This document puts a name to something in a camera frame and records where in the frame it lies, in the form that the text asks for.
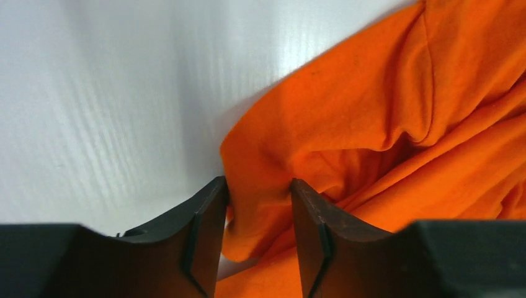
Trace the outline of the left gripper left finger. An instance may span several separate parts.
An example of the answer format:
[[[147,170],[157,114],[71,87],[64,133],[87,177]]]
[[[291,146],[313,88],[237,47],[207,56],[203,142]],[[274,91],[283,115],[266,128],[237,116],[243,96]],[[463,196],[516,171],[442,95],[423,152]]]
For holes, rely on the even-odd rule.
[[[1,225],[2,297],[213,297],[226,179],[115,237],[80,224]]]

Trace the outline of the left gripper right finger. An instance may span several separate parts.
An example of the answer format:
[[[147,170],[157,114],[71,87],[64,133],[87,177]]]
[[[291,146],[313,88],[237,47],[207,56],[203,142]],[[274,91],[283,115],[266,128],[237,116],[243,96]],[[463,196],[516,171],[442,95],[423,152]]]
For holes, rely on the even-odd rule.
[[[290,185],[304,297],[524,297],[523,220],[417,220],[390,233]]]

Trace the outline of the orange t shirt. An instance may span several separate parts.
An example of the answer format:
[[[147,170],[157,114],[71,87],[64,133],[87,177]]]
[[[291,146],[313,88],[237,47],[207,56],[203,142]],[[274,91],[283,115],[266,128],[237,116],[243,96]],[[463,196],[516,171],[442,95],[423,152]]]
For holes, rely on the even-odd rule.
[[[525,218],[525,2],[419,1],[271,89],[224,139],[217,297],[300,297],[289,185],[394,232]]]

